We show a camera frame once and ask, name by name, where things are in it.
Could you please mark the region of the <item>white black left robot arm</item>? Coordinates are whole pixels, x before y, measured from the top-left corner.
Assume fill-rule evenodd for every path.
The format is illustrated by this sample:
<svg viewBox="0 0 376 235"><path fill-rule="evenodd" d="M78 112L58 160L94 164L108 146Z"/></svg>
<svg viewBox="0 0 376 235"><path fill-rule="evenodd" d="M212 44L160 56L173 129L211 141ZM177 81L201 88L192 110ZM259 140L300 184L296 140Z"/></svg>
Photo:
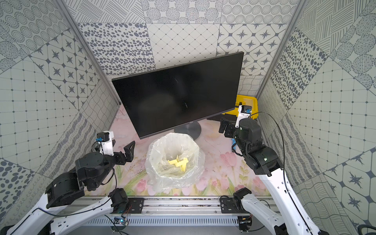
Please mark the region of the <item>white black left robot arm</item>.
<svg viewBox="0 0 376 235"><path fill-rule="evenodd" d="M111 213L130 211L131 204L124 189L115 188L100 201L69 215L59 215L75 200L103 185L103 180L116 165L132 162L136 143L123 152L109 153L114 141L107 141L98 151L76 160L75 167L59 175L47 186L36 205L16 225L1 229L2 235L66 235L90 220Z"/></svg>

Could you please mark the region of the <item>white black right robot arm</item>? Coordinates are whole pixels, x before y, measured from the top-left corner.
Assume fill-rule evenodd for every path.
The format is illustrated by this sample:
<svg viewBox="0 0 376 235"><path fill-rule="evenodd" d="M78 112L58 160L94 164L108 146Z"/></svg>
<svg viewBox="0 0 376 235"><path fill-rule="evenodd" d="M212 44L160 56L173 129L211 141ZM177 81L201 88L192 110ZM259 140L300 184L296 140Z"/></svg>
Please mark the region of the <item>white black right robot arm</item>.
<svg viewBox="0 0 376 235"><path fill-rule="evenodd" d="M247 188L233 194L235 207L255 216L273 235L325 235L310 218L299 201L285 173L277 153L263 144L261 127L252 118L241 119L238 124L227 119L220 121L219 133L235 140L246 164L261 179L279 213L260 202Z"/></svg>

